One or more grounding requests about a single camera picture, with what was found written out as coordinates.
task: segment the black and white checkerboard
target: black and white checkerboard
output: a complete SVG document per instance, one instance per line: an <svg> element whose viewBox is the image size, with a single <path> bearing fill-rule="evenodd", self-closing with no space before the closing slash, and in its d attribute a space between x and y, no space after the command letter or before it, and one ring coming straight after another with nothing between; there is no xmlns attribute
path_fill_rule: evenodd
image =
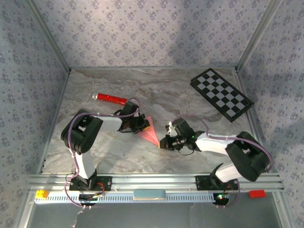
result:
<svg viewBox="0 0 304 228"><path fill-rule="evenodd" d="M230 122L235 121L253 105L251 100L212 68L192 79L190 85Z"/></svg>

